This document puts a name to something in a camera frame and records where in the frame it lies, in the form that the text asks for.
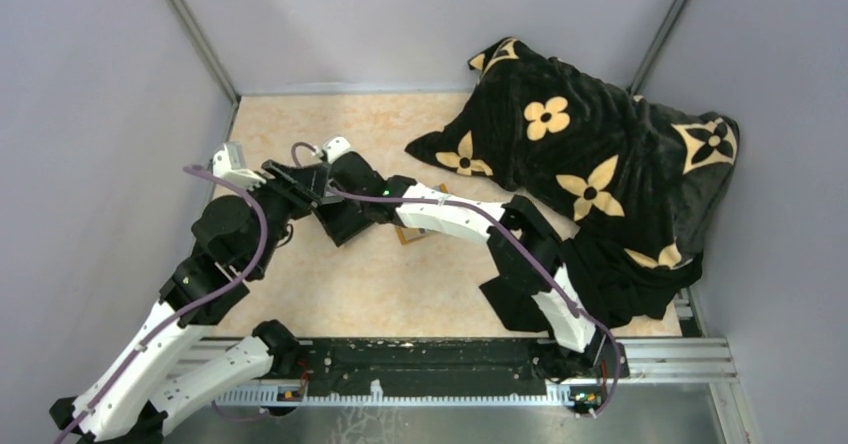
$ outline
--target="small brown object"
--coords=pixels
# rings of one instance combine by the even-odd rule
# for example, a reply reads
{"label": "small brown object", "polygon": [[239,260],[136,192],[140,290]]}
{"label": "small brown object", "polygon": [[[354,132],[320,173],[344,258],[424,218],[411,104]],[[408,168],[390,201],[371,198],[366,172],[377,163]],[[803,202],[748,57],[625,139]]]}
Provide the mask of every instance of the small brown object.
{"label": "small brown object", "polygon": [[[434,187],[433,189],[438,189],[442,192],[448,192],[448,187],[445,186],[444,184],[439,184],[438,186]],[[417,241],[419,239],[423,239],[423,238],[429,236],[430,234],[433,234],[433,232],[434,232],[434,231],[428,231],[426,229],[418,229],[418,228],[411,228],[411,227],[400,227],[400,226],[395,226],[395,230],[397,230],[398,239],[400,239],[400,243],[403,244],[403,245],[409,244],[410,242],[414,242],[414,241]]]}

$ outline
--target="fabric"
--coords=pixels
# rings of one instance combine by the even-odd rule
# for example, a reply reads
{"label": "fabric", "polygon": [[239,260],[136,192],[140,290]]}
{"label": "fabric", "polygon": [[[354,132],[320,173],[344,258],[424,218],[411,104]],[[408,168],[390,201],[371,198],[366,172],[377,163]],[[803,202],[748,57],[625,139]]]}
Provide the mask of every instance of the fabric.
{"label": "fabric", "polygon": [[524,187],[632,265],[669,271],[698,260],[732,175],[736,122],[630,96],[511,37],[468,66],[480,79],[462,112],[410,142],[409,154]]}
{"label": "fabric", "polygon": [[677,292],[701,278],[702,254],[680,269],[649,269],[628,259],[618,244],[583,231],[561,250],[586,311],[610,327],[634,316],[662,319]]}

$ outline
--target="robotic arm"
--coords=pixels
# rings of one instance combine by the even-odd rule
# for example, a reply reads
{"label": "robotic arm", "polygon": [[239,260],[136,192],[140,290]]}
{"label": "robotic arm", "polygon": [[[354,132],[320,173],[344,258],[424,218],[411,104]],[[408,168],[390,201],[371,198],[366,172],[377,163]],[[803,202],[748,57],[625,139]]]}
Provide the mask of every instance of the robotic arm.
{"label": "robotic arm", "polygon": [[[60,429],[82,435],[82,442],[161,442],[186,417],[233,387],[269,373],[291,375],[297,339],[279,322],[268,321],[220,358],[167,378],[180,355],[249,292],[243,283],[232,286],[235,269],[247,267],[253,255],[256,265],[244,280],[262,279],[277,243],[289,237],[289,221],[309,214],[318,217],[337,245],[372,223],[430,229],[486,245],[499,275],[481,289],[505,326],[548,329],[563,353],[594,364],[603,334],[564,298],[579,306],[559,254],[559,237],[529,200],[515,196],[508,203],[477,202],[403,176],[383,179],[340,137],[327,141],[318,153],[321,164],[292,168],[269,160],[261,173],[244,166],[235,144],[227,143],[215,154],[214,175],[228,187],[246,189],[264,210],[264,246],[257,245],[262,242],[261,219],[254,211],[259,209],[251,210],[238,196],[210,202],[192,225],[197,242],[191,256],[160,289],[160,299],[130,344],[85,393],[59,399],[51,407]],[[495,232],[498,227],[520,232],[520,237]],[[553,276],[560,289],[542,273]],[[232,289],[162,327],[178,310],[227,286]],[[498,304],[505,300],[511,305]],[[510,315],[515,302],[523,303],[522,308],[519,315]],[[150,339],[153,329],[159,332]],[[131,354],[134,359],[128,361]]]}

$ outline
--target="beige floor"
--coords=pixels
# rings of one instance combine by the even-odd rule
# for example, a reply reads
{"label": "beige floor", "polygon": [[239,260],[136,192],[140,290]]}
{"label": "beige floor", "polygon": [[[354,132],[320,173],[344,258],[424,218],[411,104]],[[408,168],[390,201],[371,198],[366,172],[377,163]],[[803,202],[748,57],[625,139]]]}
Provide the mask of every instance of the beige floor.
{"label": "beige floor", "polygon": [[[320,145],[346,137],[384,176],[401,174],[427,185],[445,183],[460,196],[506,201],[510,194],[479,177],[425,165],[403,149],[441,129],[462,108],[464,93],[246,97],[232,140],[247,163],[289,162],[296,141]],[[308,160],[304,152],[301,160]],[[563,237],[574,224],[541,206]],[[217,327],[217,335],[247,335],[262,320],[279,319],[309,337],[507,337],[477,286],[496,274],[485,247],[433,235],[400,245],[391,226],[375,226],[336,248],[320,224],[294,224],[291,245],[277,252],[265,280]],[[670,305],[661,321],[637,318],[619,336],[679,336]]]}

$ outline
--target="white wall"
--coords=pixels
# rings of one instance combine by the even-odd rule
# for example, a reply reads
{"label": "white wall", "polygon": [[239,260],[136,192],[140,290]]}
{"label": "white wall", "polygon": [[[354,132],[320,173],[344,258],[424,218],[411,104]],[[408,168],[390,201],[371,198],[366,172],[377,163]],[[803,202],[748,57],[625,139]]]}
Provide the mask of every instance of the white wall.
{"label": "white wall", "polygon": [[672,0],[186,0],[243,94],[470,88],[505,35],[630,84]]}
{"label": "white wall", "polygon": [[164,0],[0,0],[0,442],[46,443],[190,250],[227,124]]}
{"label": "white wall", "polygon": [[741,128],[697,284],[765,443],[845,442],[848,0],[693,0],[645,94]]}

